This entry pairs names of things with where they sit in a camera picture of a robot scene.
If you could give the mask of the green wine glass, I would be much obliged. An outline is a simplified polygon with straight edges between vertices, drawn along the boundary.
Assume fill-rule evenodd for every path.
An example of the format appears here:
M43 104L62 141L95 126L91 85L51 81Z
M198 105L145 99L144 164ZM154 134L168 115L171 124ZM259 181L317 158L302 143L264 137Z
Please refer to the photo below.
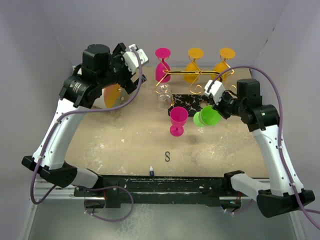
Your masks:
M193 122L196 126L202 128L214 126L222 119L221 115L213 109L212 105L207 105L201 111L198 111L193 116Z

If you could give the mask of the clear glass cup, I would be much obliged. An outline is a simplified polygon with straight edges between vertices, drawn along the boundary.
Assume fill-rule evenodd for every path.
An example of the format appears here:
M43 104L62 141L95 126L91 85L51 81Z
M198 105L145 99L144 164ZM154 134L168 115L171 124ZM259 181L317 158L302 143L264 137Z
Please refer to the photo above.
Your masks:
M167 83L161 83L156 87L157 106L161 110L168 110L173 101L171 86Z

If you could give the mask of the pink wine glass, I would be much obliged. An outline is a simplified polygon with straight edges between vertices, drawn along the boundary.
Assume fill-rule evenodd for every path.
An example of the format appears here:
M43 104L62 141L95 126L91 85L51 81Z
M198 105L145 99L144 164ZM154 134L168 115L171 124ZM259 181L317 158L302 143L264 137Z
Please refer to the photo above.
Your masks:
M180 137L183 135L184 125L186 124L188 117L188 111L181 106L174 107L170 111L171 127L169 132L172 136Z
M155 51L155 56L159 60L159 64L155 69L155 80L159 83L167 83L171 79L170 75L166 75L167 71L171 70L170 66L166 62L170 55L171 51L166 47L158 48Z

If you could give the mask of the orange wine glass front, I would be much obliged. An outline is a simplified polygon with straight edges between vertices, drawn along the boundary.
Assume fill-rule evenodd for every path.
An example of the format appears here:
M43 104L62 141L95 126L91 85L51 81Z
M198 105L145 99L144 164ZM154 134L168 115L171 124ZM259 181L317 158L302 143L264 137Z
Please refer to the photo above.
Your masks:
M230 69L231 66L227 63L227 60L231 60L236 56L236 52L232 48L224 47L219 50L220 62L215 65L213 71L221 73L227 69ZM220 82L223 84L227 83L227 78L235 73L234 70L230 70L224 73L221 76Z

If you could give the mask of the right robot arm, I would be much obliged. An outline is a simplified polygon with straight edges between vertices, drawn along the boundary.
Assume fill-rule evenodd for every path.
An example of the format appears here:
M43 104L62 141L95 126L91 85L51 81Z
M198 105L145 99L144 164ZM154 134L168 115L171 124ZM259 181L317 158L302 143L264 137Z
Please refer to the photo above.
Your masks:
M213 109L224 119L240 117L257 142L267 166L269 183L249 177L241 170L224 174L222 190L228 196L241 192L257 203L266 218L299 209L297 200L305 206L315 200L312 190L307 190L299 180L279 133L280 116L277 109L262 103L260 83L256 79L241 79L236 83L233 97L223 84L208 81L204 93L213 98Z

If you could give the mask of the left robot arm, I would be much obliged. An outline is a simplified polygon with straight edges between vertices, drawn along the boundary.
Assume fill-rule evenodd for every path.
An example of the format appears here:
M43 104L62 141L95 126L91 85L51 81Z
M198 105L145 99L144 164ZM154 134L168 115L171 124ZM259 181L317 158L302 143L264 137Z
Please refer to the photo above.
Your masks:
M103 44L89 45L82 53L82 63L63 83L54 117L40 146L33 155L23 157L22 165L61 188L83 186L91 196L101 194L102 177L68 164L65 160L68 147L102 90L119 85L128 94L136 92L146 78L141 74L132 81L132 77L148 61L144 50L135 44L126 47L119 43L113 51Z

